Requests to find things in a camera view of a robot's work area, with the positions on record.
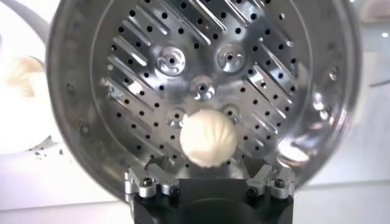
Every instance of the black machine base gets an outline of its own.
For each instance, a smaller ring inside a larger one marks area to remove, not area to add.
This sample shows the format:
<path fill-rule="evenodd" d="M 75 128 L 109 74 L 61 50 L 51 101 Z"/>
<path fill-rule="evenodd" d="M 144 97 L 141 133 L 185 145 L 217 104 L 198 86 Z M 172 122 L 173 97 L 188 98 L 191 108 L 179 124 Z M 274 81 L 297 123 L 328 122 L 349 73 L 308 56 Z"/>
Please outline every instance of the black machine base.
<path fill-rule="evenodd" d="M 176 196 L 132 195 L 136 224 L 292 224 L 293 198 L 251 196 L 246 180 L 181 179 Z"/>

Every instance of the metal bowl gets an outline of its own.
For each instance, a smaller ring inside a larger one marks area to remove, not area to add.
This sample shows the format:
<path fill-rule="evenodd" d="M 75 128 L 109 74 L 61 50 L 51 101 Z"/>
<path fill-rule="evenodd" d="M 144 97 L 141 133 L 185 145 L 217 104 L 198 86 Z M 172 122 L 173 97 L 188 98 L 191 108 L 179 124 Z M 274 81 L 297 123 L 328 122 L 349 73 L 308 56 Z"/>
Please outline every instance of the metal bowl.
<path fill-rule="evenodd" d="M 261 158 L 303 185 L 350 124 L 360 53 L 344 0 L 67 0 L 47 70 L 70 150 L 124 199 L 123 173 L 148 163 L 179 178 L 247 178 L 243 158 Z M 180 128 L 201 108 L 239 133 L 219 168 L 181 153 Z"/>

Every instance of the black screw head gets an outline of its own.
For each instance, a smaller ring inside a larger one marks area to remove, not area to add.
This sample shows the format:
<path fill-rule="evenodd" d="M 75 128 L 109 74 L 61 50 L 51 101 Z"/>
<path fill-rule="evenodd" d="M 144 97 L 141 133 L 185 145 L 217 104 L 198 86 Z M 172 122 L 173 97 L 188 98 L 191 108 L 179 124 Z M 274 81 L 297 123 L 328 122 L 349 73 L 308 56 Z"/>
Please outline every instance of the black screw head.
<path fill-rule="evenodd" d="M 142 184 L 146 187 L 150 187 L 153 184 L 153 180 L 150 177 L 144 178 Z"/>
<path fill-rule="evenodd" d="M 257 197 L 257 189 L 254 187 L 248 188 L 246 195 L 248 195 L 248 197 Z"/>
<path fill-rule="evenodd" d="M 171 189 L 171 196 L 172 197 L 177 197 L 177 196 L 179 196 L 179 194 L 180 194 L 180 189 L 179 188 L 174 187 L 173 189 Z"/>
<path fill-rule="evenodd" d="M 285 187 L 285 181 L 282 180 L 282 179 L 276 179 L 275 180 L 275 187 L 278 187 L 278 188 L 284 188 Z"/>

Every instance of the steamed bun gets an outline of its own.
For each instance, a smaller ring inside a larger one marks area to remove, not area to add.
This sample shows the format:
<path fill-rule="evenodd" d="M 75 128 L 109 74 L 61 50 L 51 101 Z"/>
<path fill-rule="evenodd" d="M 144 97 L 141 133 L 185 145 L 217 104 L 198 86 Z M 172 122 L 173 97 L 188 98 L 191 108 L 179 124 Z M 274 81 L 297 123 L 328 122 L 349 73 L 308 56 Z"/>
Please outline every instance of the steamed bun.
<path fill-rule="evenodd" d="M 200 110 L 184 122 L 180 144 L 183 153 L 194 164 L 206 168 L 218 167 L 236 150 L 236 130 L 222 113 Z"/>

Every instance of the metal bracket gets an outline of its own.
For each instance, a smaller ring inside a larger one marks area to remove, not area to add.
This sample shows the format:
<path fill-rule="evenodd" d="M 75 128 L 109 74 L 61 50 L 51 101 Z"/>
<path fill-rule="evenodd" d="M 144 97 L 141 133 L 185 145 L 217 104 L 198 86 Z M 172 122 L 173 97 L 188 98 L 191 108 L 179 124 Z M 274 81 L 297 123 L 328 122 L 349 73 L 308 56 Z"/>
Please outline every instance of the metal bracket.
<path fill-rule="evenodd" d="M 248 193 L 250 196 L 264 195 L 268 180 L 272 178 L 272 166 L 264 165 L 260 171 L 251 179 L 248 179 Z"/>
<path fill-rule="evenodd" d="M 283 167 L 276 179 L 271 182 L 271 195 L 275 198 L 286 199 L 295 191 L 295 173 Z"/>
<path fill-rule="evenodd" d="M 178 179 L 167 174 L 158 165 L 150 164 L 146 168 L 130 167 L 125 173 L 126 200 L 129 202 L 129 196 L 132 194 L 139 194 L 143 198 L 153 197 L 157 192 L 158 184 L 161 186 L 162 194 L 168 196 L 180 194 Z"/>
<path fill-rule="evenodd" d="M 257 174 L 247 180 L 248 196 L 258 197 L 265 194 L 266 188 L 271 188 L 271 196 L 286 199 L 294 193 L 295 173 L 290 168 L 283 167 L 279 174 L 273 172 L 270 165 L 264 165 Z"/>

